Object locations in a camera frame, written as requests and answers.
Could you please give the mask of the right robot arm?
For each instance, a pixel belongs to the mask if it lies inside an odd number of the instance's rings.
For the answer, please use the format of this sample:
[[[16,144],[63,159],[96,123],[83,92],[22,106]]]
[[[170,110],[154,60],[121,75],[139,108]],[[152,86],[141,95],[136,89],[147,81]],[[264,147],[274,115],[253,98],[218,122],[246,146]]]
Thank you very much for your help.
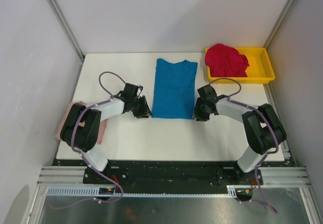
[[[233,99],[232,95],[217,94],[207,84],[198,90],[193,117],[198,122],[213,124],[210,130],[224,131],[224,141],[242,142],[246,149],[237,160],[217,170],[219,179],[245,184],[265,159],[279,151],[287,138],[283,124],[268,104],[250,105]]]

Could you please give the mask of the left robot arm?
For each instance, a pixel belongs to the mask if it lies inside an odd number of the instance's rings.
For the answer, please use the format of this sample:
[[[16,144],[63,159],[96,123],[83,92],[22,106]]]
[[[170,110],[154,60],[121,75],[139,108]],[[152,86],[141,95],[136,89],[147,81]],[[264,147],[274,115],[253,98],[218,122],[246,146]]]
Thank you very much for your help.
[[[126,83],[122,91],[108,100],[89,106],[73,103],[63,120],[59,139],[81,155],[87,165],[95,170],[94,178],[102,184],[111,179],[112,172],[106,168],[109,161],[98,144],[100,125],[111,117],[128,112],[137,119],[152,116],[146,98],[141,94],[142,90],[141,85]]]

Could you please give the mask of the blue t shirt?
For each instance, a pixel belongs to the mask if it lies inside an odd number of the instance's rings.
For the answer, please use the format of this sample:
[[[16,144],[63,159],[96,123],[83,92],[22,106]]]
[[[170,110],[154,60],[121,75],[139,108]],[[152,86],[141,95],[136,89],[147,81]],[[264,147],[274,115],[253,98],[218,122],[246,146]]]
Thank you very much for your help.
[[[190,120],[195,107],[197,62],[156,60],[152,116]]]

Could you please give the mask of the pink t shirt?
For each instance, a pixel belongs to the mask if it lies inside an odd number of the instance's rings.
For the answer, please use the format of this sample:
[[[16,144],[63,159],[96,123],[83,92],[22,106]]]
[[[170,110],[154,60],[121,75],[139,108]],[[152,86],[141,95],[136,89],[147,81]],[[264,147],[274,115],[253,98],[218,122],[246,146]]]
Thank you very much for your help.
[[[73,104],[74,104],[74,102],[71,102],[68,105],[68,107],[67,107],[67,109],[66,109],[66,111],[64,113],[64,116],[62,118],[62,121],[59,124],[58,131],[57,131],[57,133],[55,135],[55,137],[56,137],[57,140],[61,140],[60,133],[61,133],[61,130],[62,130],[63,126],[64,126],[65,120],[67,119],[67,116],[68,116],[68,114],[69,114],[69,112],[70,112],[71,107],[72,107]],[[102,140],[103,140],[103,136],[104,136],[106,127],[107,127],[107,119],[100,122],[99,132],[98,132],[98,137],[97,137],[97,144],[98,145],[100,145],[102,143]]]

